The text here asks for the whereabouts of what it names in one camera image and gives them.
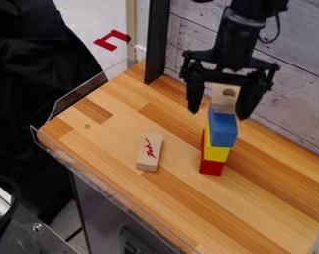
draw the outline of wooden table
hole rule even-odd
[[[134,65],[39,139],[188,253],[306,253],[319,227],[319,156],[247,120],[223,175],[200,175],[209,99],[192,115],[181,83],[146,86],[143,73]],[[148,131],[164,135],[156,173],[135,169]]]

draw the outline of light wooden block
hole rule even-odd
[[[163,143],[163,134],[148,133],[142,141],[136,169],[156,171],[160,160],[160,149]]]
[[[226,162],[230,148],[213,147],[211,145],[209,120],[205,124],[204,133],[204,159],[208,161]]]
[[[213,84],[211,106],[217,113],[235,114],[235,105],[241,87],[236,85]]]

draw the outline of red marking on block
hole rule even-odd
[[[204,159],[204,131],[202,136],[202,157],[199,166],[199,173],[213,176],[221,176],[223,172],[223,162],[208,161]]]
[[[152,147],[152,143],[150,143],[150,141],[146,138],[146,141],[147,141],[147,145],[146,145],[146,148],[148,148],[147,150],[147,155],[148,156],[151,156],[153,158],[156,158],[156,156],[154,155],[154,150],[153,150],[153,147]]]
[[[98,46],[101,46],[109,51],[115,51],[117,49],[116,45],[110,44],[107,42],[107,40],[111,37],[116,37],[122,41],[125,42],[129,42],[130,41],[130,36],[123,34],[117,30],[112,30],[108,35],[106,35],[105,37],[101,38],[101,39],[97,39],[95,40],[95,44],[97,44]]]

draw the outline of black post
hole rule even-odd
[[[145,84],[150,84],[164,73],[169,13],[170,0],[151,0]]]

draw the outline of red sticker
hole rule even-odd
[[[129,42],[130,41],[130,36],[126,35],[126,34],[123,34],[117,30],[112,30],[108,35],[106,35],[105,37],[101,38],[101,39],[97,39],[95,40],[95,44],[97,44],[98,46],[101,46],[109,51],[115,51],[117,49],[117,46],[116,45],[113,45],[113,44],[110,44],[107,42],[107,40],[111,37],[115,37],[117,39],[120,39],[122,41],[125,41],[125,42]]]

